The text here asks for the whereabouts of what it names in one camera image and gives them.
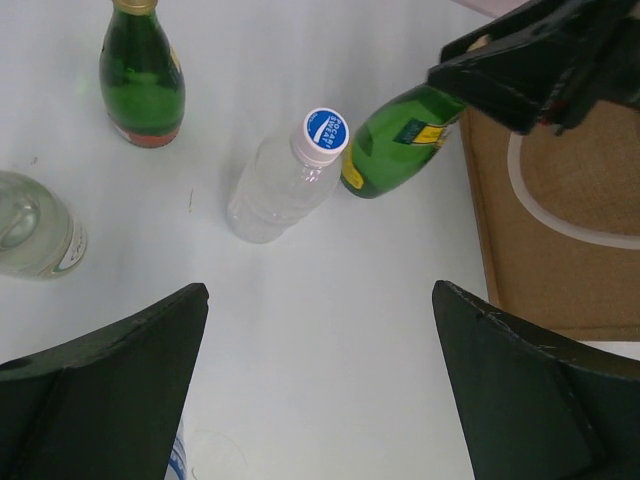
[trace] green glass bottle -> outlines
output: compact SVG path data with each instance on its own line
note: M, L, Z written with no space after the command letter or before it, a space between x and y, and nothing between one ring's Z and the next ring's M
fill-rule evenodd
M359 197L375 198L406 182L444 145L465 107L426 84L394 98L356 132L342 183Z
M100 54L100 83L118 132L141 147L161 147L182 123L182 69L155 8L158 0L113 0Z

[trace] white bottle cap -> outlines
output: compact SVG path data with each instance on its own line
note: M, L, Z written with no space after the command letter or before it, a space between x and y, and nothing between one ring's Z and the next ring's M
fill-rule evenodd
M330 108L309 113L291 134L291 149L305 165L326 167L340 156L349 143L349 127L344 118Z

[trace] white table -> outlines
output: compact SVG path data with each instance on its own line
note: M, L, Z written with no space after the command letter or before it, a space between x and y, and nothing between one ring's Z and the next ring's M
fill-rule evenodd
M161 0L188 105L150 151L104 114L110 15L107 0L3 6L0 167L58 192L90 242L67 278L0 278L0 362L204 282L185 409L199 480L472 478L430 298L441 278L486 296L459 138L378 200L340 186L272 245L237 240L223 211L271 130L322 105L358 126L485 19L445 0Z

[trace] gold bottle cap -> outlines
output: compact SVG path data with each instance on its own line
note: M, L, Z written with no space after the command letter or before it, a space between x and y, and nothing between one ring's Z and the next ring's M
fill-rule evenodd
M158 5L158 0L113 0L113 4L131 15L149 15Z

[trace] brown tray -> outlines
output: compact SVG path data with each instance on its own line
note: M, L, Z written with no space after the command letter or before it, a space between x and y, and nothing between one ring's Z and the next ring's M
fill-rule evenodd
M510 132L469 110L461 130L489 298L578 340L640 340L640 251L587 244L533 218L511 188ZM595 230L640 235L640 115L601 103L561 137L523 140L522 174L549 212Z

